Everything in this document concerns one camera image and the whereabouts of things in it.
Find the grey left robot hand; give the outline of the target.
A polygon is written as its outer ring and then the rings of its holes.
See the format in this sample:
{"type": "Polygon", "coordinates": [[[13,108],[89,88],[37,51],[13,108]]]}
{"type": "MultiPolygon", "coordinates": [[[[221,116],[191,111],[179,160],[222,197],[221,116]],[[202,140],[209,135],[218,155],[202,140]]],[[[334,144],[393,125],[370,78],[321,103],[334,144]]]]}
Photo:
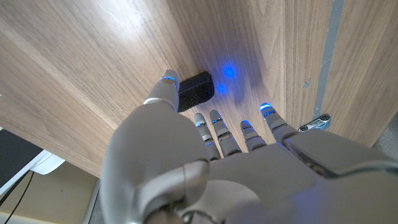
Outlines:
{"type": "Polygon", "coordinates": [[[268,103],[267,144],[248,121],[243,152],[217,111],[178,112],[211,96],[211,76],[166,70],[115,130],[99,196],[106,223],[396,223],[397,161],[341,136],[297,131],[268,103]]]}

